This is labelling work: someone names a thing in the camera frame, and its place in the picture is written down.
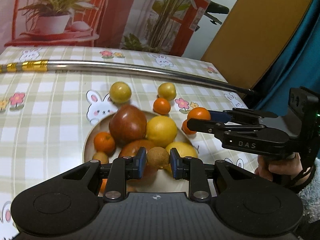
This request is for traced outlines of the person right hand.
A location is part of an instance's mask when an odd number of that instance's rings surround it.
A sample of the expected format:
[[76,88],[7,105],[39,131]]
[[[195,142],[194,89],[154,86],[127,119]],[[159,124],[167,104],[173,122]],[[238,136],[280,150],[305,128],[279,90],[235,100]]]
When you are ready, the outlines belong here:
[[254,173],[269,181],[273,181],[275,174],[281,176],[287,175],[293,179],[303,170],[300,155],[297,152],[293,159],[270,160],[265,156],[259,155],[257,161],[258,167]]

